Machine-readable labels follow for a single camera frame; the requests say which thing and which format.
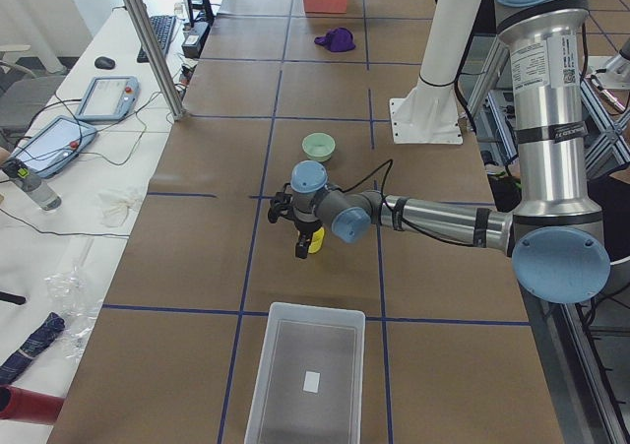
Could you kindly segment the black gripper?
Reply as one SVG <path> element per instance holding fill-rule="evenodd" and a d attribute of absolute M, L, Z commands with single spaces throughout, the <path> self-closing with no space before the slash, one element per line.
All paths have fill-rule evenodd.
<path fill-rule="evenodd" d="M 320 228 L 320 221 L 304 221 L 299 218 L 294 220 L 294 225 L 298 231 L 298 240 L 295 244 L 295 256 L 297 258 L 307 258 L 309 253 L 309 239 Z"/>

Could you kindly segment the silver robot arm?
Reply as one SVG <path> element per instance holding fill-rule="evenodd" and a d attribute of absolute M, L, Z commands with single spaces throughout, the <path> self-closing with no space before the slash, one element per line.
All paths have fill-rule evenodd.
<path fill-rule="evenodd" d="M 493 0 L 496 34 L 509 51 L 522 199 L 511 212 L 449 206 L 382 191 L 334 185 L 317 161 L 297 164 L 284 215 L 306 258 L 325 228 L 357 241 L 371 226 L 415 231 L 465 247 L 493 248 L 512 260 L 519 284 L 554 303 L 593 298 L 610 260 L 602 212 L 587 189 L 577 32 L 588 0 Z M 416 86 L 391 100 L 394 141 L 443 144 L 456 126 L 446 118 L 481 0 L 437 0 Z"/>

